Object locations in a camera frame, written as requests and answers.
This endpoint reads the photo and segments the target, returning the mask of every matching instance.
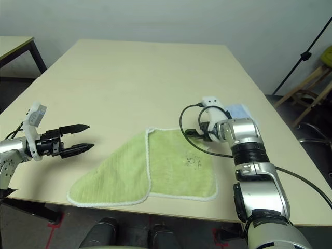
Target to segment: light wooden table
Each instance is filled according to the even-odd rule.
[[[146,127],[178,127],[180,111],[214,95],[224,105],[243,103],[258,121],[272,163],[332,191],[263,93],[223,45],[161,44],[80,40],[0,115],[0,137],[22,121],[35,100],[48,106],[39,132],[75,123],[90,129],[64,137],[66,146],[95,143],[88,152],[61,159],[22,163],[11,196],[68,205],[70,186]],[[199,108],[184,117],[197,127]],[[220,152],[230,153],[227,144]],[[233,160],[214,158],[219,194],[210,202],[149,197],[145,202],[111,208],[140,213],[238,222],[233,201]],[[332,225],[332,211],[311,187],[279,173],[297,225]]]
[[[0,68],[29,51],[41,73],[47,69],[35,45],[34,37],[0,36]]]

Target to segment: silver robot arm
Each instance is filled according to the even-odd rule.
[[[38,134],[36,128],[39,126],[46,112],[46,107],[39,102],[34,102],[26,114],[25,120],[13,131],[12,137],[0,141],[0,202],[14,192],[9,183],[14,175],[16,167],[22,162],[28,162],[32,158],[40,161],[44,155],[61,156],[61,158],[78,155],[89,150],[94,144],[77,144],[70,148],[64,148],[61,137],[67,133],[81,132],[89,126],[75,124],[60,127]],[[25,136],[14,138],[16,133],[23,130]]]
[[[286,193],[254,121],[231,119],[228,113],[217,108],[224,109],[215,97],[203,98],[202,105],[210,118],[208,124],[201,126],[204,140],[227,142],[232,151],[238,181],[233,186],[234,201],[237,215],[244,222],[243,234],[249,249],[312,248],[289,221]]]

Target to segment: stool leg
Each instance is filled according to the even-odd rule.
[[[332,90],[332,81],[327,85],[327,87],[321,92],[320,95],[312,102],[312,104],[293,122],[292,127],[298,125],[301,120],[311,111],[311,108],[314,107],[321,99],[326,97]]]
[[[284,103],[287,99],[289,99],[294,93],[296,93],[298,90],[302,89],[306,84],[308,84],[310,81],[312,81],[314,78],[320,76],[324,70],[326,69],[325,65],[320,66],[315,71],[313,71],[304,81],[302,81],[301,84],[293,88],[292,91],[290,91],[288,94],[283,96],[281,99],[279,99],[275,104],[274,108],[277,108],[279,105]]]
[[[322,82],[323,79],[325,79],[326,76],[329,75],[331,72],[332,72],[332,69],[329,68],[329,69],[326,71],[326,73],[323,74],[323,76],[320,77],[316,82],[314,82],[313,84],[311,84],[311,86],[309,86],[309,87],[307,88],[307,90],[308,90],[308,91],[311,91],[312,89],[314,89],[315,86],[317,86],[320,82]]]

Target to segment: black table leg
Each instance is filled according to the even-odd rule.
[[[39,68],[39,71],[41,73],[45,72],[46,71],[46,65],[42,59],[42,57],[40,56],[40,53],[36,47],[36,44],[35,42],[32,40],[30,43],[30,48],[29,48],[29,51],[32,55],[32,58],[34,59],[34,61],[36,62],[38,68]]]
[[[44,203],[5,198],[2,201],[2,204],[39,218],[46,219],[53,224],[57,224],[62,216],[62,213],[46,208]]]

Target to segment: green towel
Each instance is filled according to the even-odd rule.
[[[179,129],[150,128],[74,183],[67,198],[76,206],[101,207],[138,204],[149,195],[209,201],[217,190],[209,155]]]

